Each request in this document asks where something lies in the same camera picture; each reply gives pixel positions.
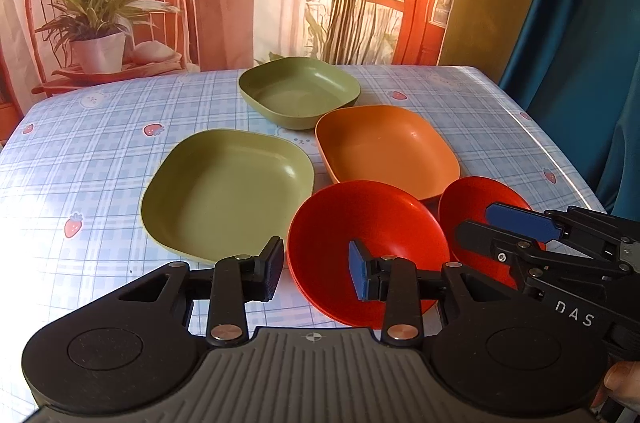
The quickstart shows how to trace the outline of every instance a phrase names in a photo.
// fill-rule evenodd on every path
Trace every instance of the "tablecloth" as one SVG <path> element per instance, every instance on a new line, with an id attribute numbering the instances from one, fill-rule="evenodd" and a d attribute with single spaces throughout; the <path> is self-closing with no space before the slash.
<path id="1" fill-rule="evenodd" d="M 604 211 L 542 129 L 478 70 L 343 69 L 362 85 L 358 105 L 392 104 L 427 119 L 463 175 L 496 178 L 536 210 Z M 316 190 L 330 183 L 313 132 L 282 129 L 251 110 L 238 93 L 240 73 L 151 77 L 57 95 L 34 106 L 2 149 L 0 421 L 21 421 L 34 410 L 20 354 L 37 329 L 177 260 L 147 237 L 138 212 L 143 190 L 178 142 L 216 128 L 280 136 L 308 153 Z M 337 326 L 306 302 L 287 271 L 274 300 L 247 311 L 250 330 Z M 202 334 L 206 312 L 206 301 L 198 301 L 190 331 Z M 433 311 L 425 321 L 428 333 L 439 329 Z"/>

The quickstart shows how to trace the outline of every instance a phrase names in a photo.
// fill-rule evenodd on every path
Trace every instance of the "square bowl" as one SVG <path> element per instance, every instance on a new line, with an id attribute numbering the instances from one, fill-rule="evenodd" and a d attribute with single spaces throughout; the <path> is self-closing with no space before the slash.
<path id="1" fill-rule="evenodd" d="M 360 84 L 336 66 L 307 57 L 277 59 L 245 71 L 242 98 L 262 116 L 292 130 L 313 129 L 323 114 L 352 106 Z"/>
<path id="2" fill-rule="evenodd" d="M 419 114 L 393 106 L 360 106 L 325 114 L 318 148 L 334 183 L 371 180 L 424 200 L 460 177 L 453 151 Z"/>
<path id="3" fill-rule="evenodd" d="M 142 223 L 156 243 L 189 259 L 258 255 L 272 235 L 286 238 L 313 185 L 313 165 L 294 143 L 205 130 L 162 162 L 142 198 Z"/>

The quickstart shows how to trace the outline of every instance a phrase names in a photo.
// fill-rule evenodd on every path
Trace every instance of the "green bowl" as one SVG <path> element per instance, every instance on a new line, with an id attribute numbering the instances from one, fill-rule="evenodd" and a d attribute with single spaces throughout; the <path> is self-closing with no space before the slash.
<path id="1" fill-rule="evenodd" d="M 242 130 L 205 130 L 169 153 L 146 188 L 140 213 L 156 243 L 215 264 L 258 255 L 272 235 L 286 239 L 313 186 L 313 165 L 294 143 Z"/>
<path id="2" fill-rule="evenodd" d="M 313 129 L 323 114 L 352 106 L 360 84 L 336 66 L 307 57 L 286 57 L 240 75 L 242 98 L 286 129 Z"/>

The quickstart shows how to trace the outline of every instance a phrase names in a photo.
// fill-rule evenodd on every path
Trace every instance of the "white flower pot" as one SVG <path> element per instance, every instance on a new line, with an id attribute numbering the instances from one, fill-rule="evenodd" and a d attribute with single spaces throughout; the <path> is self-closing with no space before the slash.
<path id="1" fill-rule="evenodd" d="M 74 59 L 87 74 L 117 73 L 122 69 L 126 35 L 119 31 L 106 37 L 72 41 Z"/>

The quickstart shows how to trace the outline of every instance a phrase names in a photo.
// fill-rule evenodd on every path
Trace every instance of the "metal screw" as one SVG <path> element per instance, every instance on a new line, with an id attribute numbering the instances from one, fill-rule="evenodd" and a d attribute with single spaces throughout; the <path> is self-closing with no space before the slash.
<path id="1" fill-rule="evenodd" d="M 387 329 L 386 334 L 394 340 L 411 340 L 418 336 L 418 328 L 409 324 L 396 324 Z"/>
<path id="2" fill-rule="evenodd" d="M 242 336 L 242 329 L 234 324 L 220 324 L 211 330 L 211 336 L 216 340 L 236 340 Z"/>

